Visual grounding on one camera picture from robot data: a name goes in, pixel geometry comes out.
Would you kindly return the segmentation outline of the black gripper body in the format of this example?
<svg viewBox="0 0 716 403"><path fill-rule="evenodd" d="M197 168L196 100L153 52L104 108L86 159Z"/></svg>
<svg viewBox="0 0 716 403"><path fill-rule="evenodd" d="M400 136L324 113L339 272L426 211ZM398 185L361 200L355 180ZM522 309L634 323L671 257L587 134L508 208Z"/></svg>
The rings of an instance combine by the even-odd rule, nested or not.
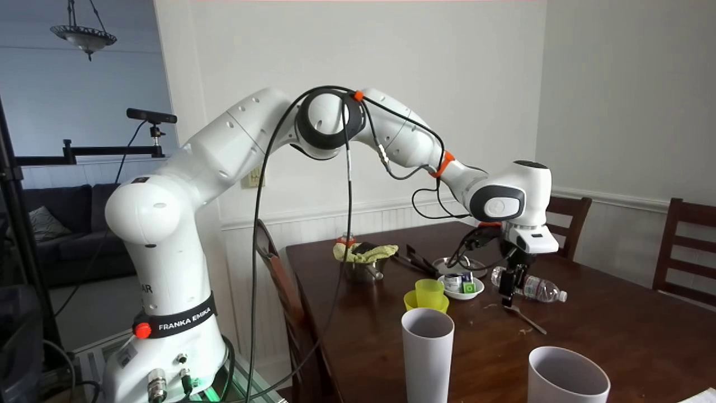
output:
<svg viewBox="0 0 716 403"><path fill-rule="evenodd" d="M507 269L502 272L502 277L499 277L499 293L513 296L526 282L526 275L531 269L531 255L519 246L503 241L502 257L507 260Z"/></svg>

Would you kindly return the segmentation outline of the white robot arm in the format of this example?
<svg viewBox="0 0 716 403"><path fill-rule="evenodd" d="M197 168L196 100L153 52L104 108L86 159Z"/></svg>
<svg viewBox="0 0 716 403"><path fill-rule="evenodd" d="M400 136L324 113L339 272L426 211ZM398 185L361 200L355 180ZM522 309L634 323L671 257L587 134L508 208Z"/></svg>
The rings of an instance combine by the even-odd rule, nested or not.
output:
<svg viewBox="0 0 716 403"><path fill-rule="evenodd" d="M320 86L296 99L260 90L203 125L154 172L121 184L105 204L105 221L124 239L143 296L131 341L108 361L110 403L191 398L213 385L229 359L197 212L265 170L285 146L329 162L355 141L387 166L430 172L511 246L529 255L558 248L546 227L554 188L546 166L515 162L483 175L456 162L416 113L378 90Z"/></svg>

